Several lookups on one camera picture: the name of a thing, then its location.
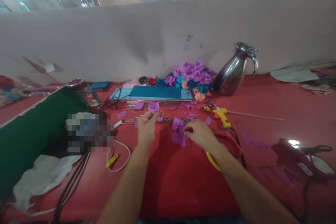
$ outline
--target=white wall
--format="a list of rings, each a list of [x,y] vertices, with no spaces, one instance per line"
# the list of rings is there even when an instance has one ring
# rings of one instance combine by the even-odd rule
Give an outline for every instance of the white wall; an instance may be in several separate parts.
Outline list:
[[[186,0],[4,14],[0,75],[44,83],[22,56],[57,64],[60,82],[161,76],[197,59],[218,71],[238,41],[261,49],[258,73],[266,73],[336,60],[335,13],[336,0]]]

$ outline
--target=red table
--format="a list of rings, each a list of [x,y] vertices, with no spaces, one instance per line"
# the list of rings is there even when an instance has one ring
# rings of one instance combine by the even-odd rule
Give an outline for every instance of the red table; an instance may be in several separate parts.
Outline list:
[[[117,87],[113,85],[108,92],[100,93],[104,99],[109,97]],[[215,94],[219,107],[228,110],[283,118],[284,121],[273,121],[228,114],[228,119],[235,127],[238,135],[247,134],[254,141],[263,141],[269,145],[278,142],[279,138],[295,139],[307,146],[326,144],[336,147],[336,98],[335,95],[320,97],[290,83],[280,83],[268,75],[257,75],[249,82],[244,81],[240,90],[232,97]],[[166,115],[184,117],[186,109],[169,111],[162,107]],[[106,110],[117,121],[113,109]],[[131,118],[143,111],[128,111],[126,118]],[[202,114],[202,120],[211,116],[209,112],[198,110],[193,113]],[[211,127],[219,129],[220,122],[214,120]],[[156,138],[153,143],[145,191],[141,210],[142,218],[167,218],[211,215],[239,214],[239,209],[223,178],[207,160],[205,152],[188,140],[187,146],[174,145],[170,139],[171,124],[157,124]],[[119,128],[116,139],[134,149],[137,142],[137,131],[134,125],[123,124]],[[241,140],[248,171],[282,203],[296,212],[303,210],[303,183],[294,181],[294,186],[284,184],[275,174],[261,173],[258,165],[276,163],[277,155],[271,148],[246,146]],[[120,154],[114,169],[120,167],[127,159],[127,151],[116,144],[116,152]],[[336,167],[334,153],[322,153],[320,157]],[[115,188],[122,171],[110,173],[105,168],[106,154],[92,153],[76,191],[63,207],[61,220],[76,221],[83,219],[97,220],[107,199]],[[30,209],[37,212],[53,208],[70,176],[51,192],[31,199],[36,204]],[[308,199],[311,213],[336,213],[336,181],[330,180],[327,185],[312,184]],[[5,220],[16,221],[49,221],[53,213],[38,217],[27,217],[13,208],[9,208]]]

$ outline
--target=electrical cable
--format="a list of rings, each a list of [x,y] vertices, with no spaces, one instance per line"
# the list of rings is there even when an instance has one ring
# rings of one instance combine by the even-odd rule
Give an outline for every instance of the electrical cable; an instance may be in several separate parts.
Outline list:
[[[333,148],[331,148],[330,146],[327,145],[318,145],[315,147],[302,147],[300,148],[300,151],[304,154],[309,156],[310,158],[310,162],[311,162],[311,166],[316,170],[317,168],[314,165],[314,159],[313,159],[313,155],[316,153],[320,153],[320,152],[331,152],[333,150]],[[302,221],[303,223],[307,223],[307,218],[308,218],[308,210],[309,210],[309,202],[308,202],[308,191],[309,191],[309,187],[312,184],[312,182],[314,181],[315,178],[315,171],[312,171],[313,175],[308,179],[308,181],[305,183],[304,188],[303,188],[303,217],[302,217]]]
[[[110,99],[108,99],[108,101],[107,101],[107,103],[106,103],[106,108],[109,108],[109,107],[111,107],[111,106],[113,106],[113,105],[115,104],[115,107],[116,107],[115,109],[118,109],[118,102],[120,102],[120,101],[121,101],[122,99],[124,99],[125,97],[130,96],[130,95],[126,95],[126,96],[120,98],[120,95],[121,95],[121,88],[117,89],[117,90],[114,92],[113,96],[112,96]],[[109,105],[109,102],[110,102],[112,99],[113,99],[115,102]]]
[[[61,196],[60,196],[60,198],[59,198],[59,200],[56,204],[54,218],[52,220],[52,223],[58,223],[58,221],[60,219],[60,216],[61,216],[63,198],[64,198],[66,192],[68,191],[68,188],[70,187],[72,181],[78,175],[78,172],[80,172],[79,170],[80,170],[81,166],[85,163],[85,160],[86,160],[88,155],[89,155],[89,153],[84,154],[82,160],[78,164],[76,170],[74,171],[73,175],[71,176],[70,180],[68,181],[67,185],[65,186],[65,189],[63,190],[63,192],[62,192],[62,194],[61,194]]]
[[[127,150],[128,150],[128,158],[127,158],[127,160],[126,160],[126,162],[119,168],[119,169],[117,169],[117,170],[111,170],[111,168],[110,167],[108,167],[108,170],[109,170],[109,172],[118,172],[118,171],[120,171],[121,169],[123,169],[124,167],[125,167],[125,165],[127,164],[127,162],[129,161],[129,159],[130,159],[130,156],[131,156],[131,150],[125,145],[125,144],[123,144],[123,143],[121,143],[121,142],[119,142],[119,141],[117,141],[117,140],[114,140],[115,142],[117,142],[118,144],[120,144],[120,145],[122,145],[122,146],[124,146]],[[106,162],[108,162],[109,161],[109,153],[107,153],[107,155],[106,155]]]
[[[239,138],[238,138],[238,134],[237,134],[236,130],[235,130],[232,126],[230,127],[230,129],[231,129],[231,130],[234,132],[234,134],[236,135],[236,139],[237,139],[237,143],[238,143],[239,147],[242,148],[241,145],[240,145]],[[240,157],[240,158],[241,158],[241,162],[243,163],[244,168],[247,170],[247,166],[246,166],[246,161],[245,161],[244,153],[241,154],[241,157]]]
[[[62,203],[61,206],[64,206],[65,203],[68,201],[68,199],[72,196],[72,193],[73,193],[75,187],[77,186],[77,183],[78,183],[79,179],[81,178],[81,176],[82,176],[82,174],[83,174],[83,171],[84,171],[84,169],[85,169],[85,167],[86,167],[86,164],[87,164],[87,162],[88,162],[88,159],[89,159],[89,157],[90,157],[90,154],[91,154],[91,153],[88,153],[88,155],[87,155],[87,157],[86,157],[86,159],[85,159],[85,162],[84,162],[84,164],[83,164],[83,168],[81,169],[79,175],[77,176],[77,178],[76,178],[76,180],[75,180],[73,186],[71,187],[71,189],[70,189],[70,191],[69,191],[67,197],[65,198],[65,200],[63,201],[63,203]],[[21,213],[23,213],[23,214],[25,214],[25,215],[27,215],[27,216],[31,216],[31,217],[33,217],[33,216],[40,216],[40,215],[47,214],[47,213],[50,213],[50,212],[53,212],[53,211],[56,210],[56,207],[55,207],[55,208],[51,208],[51,209],[48,209],[48,210],[45,210],[45,211],[41,211],[41,212],[29,213],[29,212],[22,211],[21,209],[16,208],[14,202],[8,202],[8,203],[6,203],[6,205],[10,205],[10,206],[14,207],[16,210],[20,211]]]

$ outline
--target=glass jar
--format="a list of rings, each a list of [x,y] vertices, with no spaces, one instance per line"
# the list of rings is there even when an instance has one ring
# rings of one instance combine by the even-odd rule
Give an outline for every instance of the glass jar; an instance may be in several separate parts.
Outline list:
[[[102,107],[102,101],[98,98],[97,93],[86,81],[82,79],[75,79],[70,81],[67,86],[76,90],[89,108],[97,110]]]

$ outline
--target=yellow plug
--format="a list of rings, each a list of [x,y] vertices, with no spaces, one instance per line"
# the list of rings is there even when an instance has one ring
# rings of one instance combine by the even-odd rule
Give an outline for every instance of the yellow plug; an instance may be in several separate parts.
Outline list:
[[[106,163],[106,168],[110,167],[111,164],[119,157],[119,155],[116,153],[107,163]]]

